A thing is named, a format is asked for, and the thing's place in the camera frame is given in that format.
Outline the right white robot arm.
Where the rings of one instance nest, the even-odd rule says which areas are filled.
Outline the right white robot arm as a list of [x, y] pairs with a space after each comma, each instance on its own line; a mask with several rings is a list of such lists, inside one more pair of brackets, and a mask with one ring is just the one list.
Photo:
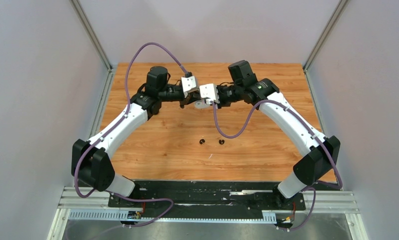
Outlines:
[[342, 187], [336, 162], [341, 143], [336, 136], [327, 137], [312, 127], [288, 103], [280, 89], [270, 79], [258, 80], [246, 60], [228, 66], [232, 84], [217, 86], [219, 103], [216, 110], [231, 103], [244, 101], [259, 110], [290, 138], [301, 160], [294, 166], [291, 174], [280, 182], [274, 190], [273, 202], [276, 207], [285, 209], [293, 202], [293, 196], [309, 186], [318, 183], [330, 170], [334, 171], [338, 188]]

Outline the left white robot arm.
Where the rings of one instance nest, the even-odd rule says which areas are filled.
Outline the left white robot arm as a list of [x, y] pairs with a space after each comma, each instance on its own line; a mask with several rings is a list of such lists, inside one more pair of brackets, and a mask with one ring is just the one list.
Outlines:
[[140, 202], [141, 193], [135, 189], [135, 182], [116, 173], [111, 159], [134, 130], [159, 113], [163, 102], [183, 105], [198, 96], [198, 81], [191, 72], [178, 84], [170, 84], [170, 76], [163, 66], [151, 67], [146, 82], [109, 125], [90, 139], [78, 139], [73, 144], [71, 174], [76, 188], [82, 182], [99, 192], [121, 195], [129, 207]]

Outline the white earbud charging case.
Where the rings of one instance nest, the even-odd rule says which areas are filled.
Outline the white earbud charging case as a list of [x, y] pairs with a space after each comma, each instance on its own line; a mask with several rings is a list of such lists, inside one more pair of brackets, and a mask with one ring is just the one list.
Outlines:
[[194, 107], [196, 109], [206, 109], [210, 106], [212, 106], [212, 105], [203, 100], [198, 100], [194, 103]]

